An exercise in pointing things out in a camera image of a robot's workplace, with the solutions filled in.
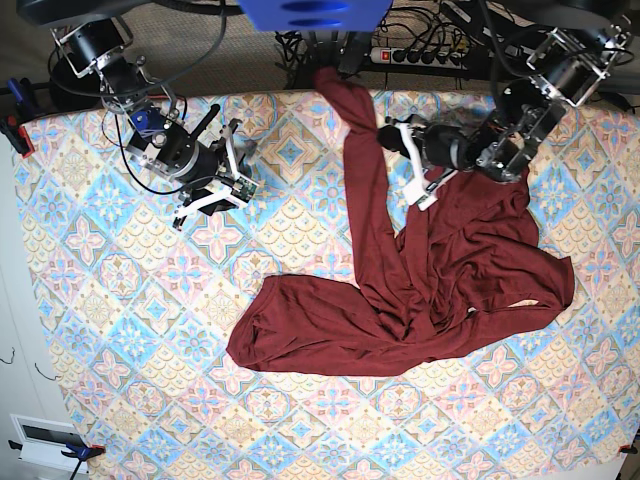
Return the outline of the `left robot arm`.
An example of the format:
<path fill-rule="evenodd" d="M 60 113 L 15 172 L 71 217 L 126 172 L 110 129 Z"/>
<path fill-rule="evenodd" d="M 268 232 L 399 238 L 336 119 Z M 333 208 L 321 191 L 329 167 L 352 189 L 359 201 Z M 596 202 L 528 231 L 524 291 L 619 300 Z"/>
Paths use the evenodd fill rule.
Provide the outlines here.
<path fill-rule="evenodd" d="M 420 168 L 475 170 L 512 183 L 567 111 L 584 104 L 615 66 L 630 59 L 629 1 L 507 1 L 528 25 L 499 29 L 488 2 L 482 14 L 491 41 L 495 108 L 470 133 L 412 115 L 387 119 L 377 140 Z"/>

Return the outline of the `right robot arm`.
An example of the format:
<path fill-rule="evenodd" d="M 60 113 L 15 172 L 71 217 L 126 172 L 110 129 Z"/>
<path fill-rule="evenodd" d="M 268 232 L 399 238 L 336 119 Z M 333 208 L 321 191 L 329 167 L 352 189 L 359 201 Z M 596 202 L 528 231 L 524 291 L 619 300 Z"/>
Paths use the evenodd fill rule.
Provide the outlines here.
<path fill-rule="evenodd" d="M 125 12 L 135 1 L 19 1 L 17 14 L 46 28 L 65 75 L 52 74 L 66 93 L 102 101 L 118 124 L 133 130 L 120 151 L 127 167 L 138 165 L 167 182 L 176 183 L 181 201 L 174 225 L 181 227 L 196 212 L 211 216 L 243 208 L 255 193 L 255 182 L 240 168 L 233 134 L 234 119 L 224 125 L 210 145 L 200 135 L 220 112 L 219 105 L 187 130 L 177 107 L 178 97 L 168 80 L 152 76 L 143 57 L 129 61 L 126 49 L 133 33 Z"/>

